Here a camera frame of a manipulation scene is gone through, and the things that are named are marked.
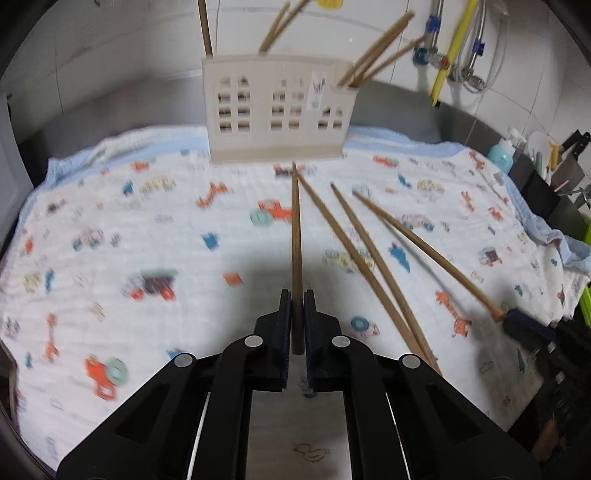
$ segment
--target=chopstick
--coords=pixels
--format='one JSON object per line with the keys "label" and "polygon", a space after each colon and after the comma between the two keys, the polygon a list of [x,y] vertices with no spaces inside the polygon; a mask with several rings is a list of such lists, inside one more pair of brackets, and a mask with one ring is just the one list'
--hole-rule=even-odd
{"label": "chopstick", "polygon": [[263,42],[261,48],[259,49],[260,53],[267,52],[271,48],[271,46],[275,43],[275,40],[279,38],[279,36],[289,26],[295,16],[300,13],[300,11],[308,4],[308,2],[310,2],[310,0],[300,0],[300,3],[297,4],[297,6],[290,12],[285,21],[277,27],[267,42]]}
{"label": "chopstick", "polygon": [[330,187],[333,189],[333,192],[339,200],[341,207],[343,207],[343,210],[345,210],[345,213],[349,217],[349,220],[351,220],[351,223],[355,227],[355,230],[357,230],[357,233],[361,237],[361,240],[363,240],[363,243],[367,247],[372,258],[374,259],[375,264],[378,266],[378,269],[382,274],[384,280],[386,281],[390,291],[392,292],[392,295],[394,295],[394,299],[396,300],[398,306],[400,307],[400,310],[402,311],[402,316],[405,318],[408,327],[410,328],[410,331],[413,333],[421,350],[423,351],[427,363],[431,366],[432,369],[434,369],[438,374],[441,375],[441,370],[439,369],[439,366],[437,364],[437,359],[435,358],[435,355],[433,355],[433,351],[431,351],[431,348],[429,347],[429,343],[425,338],[425,334],[423,333],[421,326],[418,324],[417,319],[413,314],[413,311],[411,310],[410,306],[408,305],[408,302],[406,301],[406,298],[400,290],[400,287],[396,283],[394,276],[392,275],[392,273],[388,269],[388,266],[386,265],[386,262],[382,258],[382,255],[379,253],[373,240],[371,240],[371,237],[369,236],[367,230],[363,227],[363,225],[359,221],[359,218],[357,217],[357,215],[355,215],[355,212],[347,203],[347,200],[345,200],[345,198],[342,196],[341,192],[336,187],[336,185],[334,183],[331,183]]}
{"label": "chopstick", "polygon": [[406,55],[409,51],[413,50],[417,45],[423,43],[429,35],[425,33],[422,37],[417,38],[410,42],[406,47],[401,48],[398,50],[394,55],[389,56],[386,60],[380,63],[377,67],[374,67],[369,73],[367,73],[363,78],[355,77],[354,80],[349,85],[350,87],[359,87],[363,82],[370,80],[371,78],[375,77],[379,72],[381,72],[387,66],[393,64],[396,60],[400,57]]}
{"label": "chopstick", "polygon": [[267,44],[267,42],[269,41],[269,39],[271,38],[271,36],[273,34],[275,34],[277,27],[279,26],[279,23],[281,22],[281,20],[283,19],[283,17],[285,16],[285,12],[287,12],[287,10],[290,7],[290,3],[287,1],[283,4],[283,7],[281,8],[281,10],[279,10],[279,13],[277,14],[277,16],[275,17],[275,20],[273,21],[271,28],[269,29],[269,31],[267,32],[265,38],[263,39],[261,46],[259,48],[259,53],[263,52],[263,46]]}
{"label": "chopstick", "polygon": [[207,22],[207,6],[205,0],[197,0],[199,7],[199,20],[201,22],[201,34],[203,35],[203,45],[205,46],[206,57],[213,57],[212,38],[209,34],[209,23]]}
{"label": "chopstick", "polygon": [[456,267],[454,267],[451,263],[449,263],[445,258],[441,256],[433,247],[431,247],[428,243],[422,240],[416,233],[411,232],[407,229],[403,224],[401,224],[398,220],[396,220],[392,215],[388,212],[380,208],[371,200],[365,198],[364,196],[360,195],[358,192],[353,192],[359,200],[361,200],[373,213],[375,213],[378,217],[382,218],[383,220],[387,221],[390,225],[392,225],[396,230],[398,230],[401,234],[403,234],[406,238],[408,238],[412,243],[414,243],[417,247],[419,247],[425,254],[427,254],[431,259],[437,263],[442,269],[444,269],[447,273],[449,273],[453,278],[455,278],[460,284],[464,286],[464,288],[469,291],[472,295],[479,300],[486,309],[490,312],[491,316],[496,322],[502,322],[505,316],[505,312],[495,305],[492,300],[490,300],[484,293],[480,291],[468,278],[460,272]]}
{"label": "chopstick", "polygon": [[[373,58],[373,56],[375,55],[375,52],[378,51],[380,48],[382,48],[382,46],[384,45],[385,42],[389,40],[389,42],[386,44],[386,47],[381,50],[381,52],[383,52],[393,41],[394,39],[400,34],[396,34],[395,37],[392,37],[392,35],[394,34],[394,32],[400,30],[402,31],[404,28],[406,28],[406,25],[408,25],[408,22],[410,21],[410,19],[412,19],[412,17],[414,17],[414,12],[412,11],[408,11],[406,12],[396,23],[394,23],[394,25],[392,25],[389,29],[387,29],[365,52],[363,55],[360,56],[360,58],[355,62],[355,64],[353,64],[346,72],[345,74],[341,77],[341,79],[339,80],[338,85],[339,86],[344,86],[350,79],[351,77],[353,77],[356,72],[360,69],[363,68],[366,63],[368,62],[369,59]],[[372,63],[377,59],[377,57],[373,58],[373,61],[369,64],[368,68],[371,67]]]}
{"label": "chopstick", "polygon": [[388,298],[388,295],[386,294],[386,292],[384,291],[382,286],[379,284],[378,280],[375,278],[374,274],[371,272],[371,270],[369,269],[369,267],[367,266],[367,264],[365,263],[365,261],[363,260],[361,255],[359,255],[359,252],[357,251],[357,249],[353,245],[353,242],[351,242],[351,240],[349,240],[349,238],[347,237],[347,235],[345,234],[345,232],[343,231],[341,226],[335,220],[335,217],[333,217],[333,215],[330,213],[330,211],[328,210],[326,205],[322,202],[322,200],[320,200],[320,198],[318,197],[316,192],[312,189],[312,187],[310,187],[310,185],[308,185],[308,182],[306,182],[299,173],[297,174],[297,178],[301,182],[301,184],[304,186],[304,189],[306,190],[306,192],[308,192],[308,195],[310,195],[310,197],[312,198],[312,201],[314,202],[314,204],[318,207],[318,210],[320,211],[322,216],[329,223],[330,227],[332,228],[332,231],[339,238],[339,240],[341,241],[341,243],[343,244],[343,246],[345,247],[345,249],[347,250],[347,252],[351,256],[351,258],[355,262],[355,265],[357,265],[357,268],[359,269],[361,274],[368,281],[369,285],[371,286],[372,290],[376,294],[377,298],[382,303],[384,309],[386,310],[386,312],[388,312],[388,315],[390,316],[390,318],[394,322],[394,325],[396,325],[396,327],[398,328],[398,331],[400,332],[402,339],[406,342],[409,350],[412,353],[414,353],[415,355],[421,357],[425,362],[428,363],[427,359],[425,358],[425,356],[423,354],[423,351],[421,350],[419,344],[417,343],[417,340],[415,339],[413,334],[410,332],[410,330],[408,330],[408,327],[406,326],[406,324],[402,320],[402,317],[400,316],[400,314],[398,313],[398,311],[394,307],[394,304]]}
{"label": "chopstick", "polygon": [[304,281],[301,266],[300,188],[291,164],[291,351],[304,353]]}

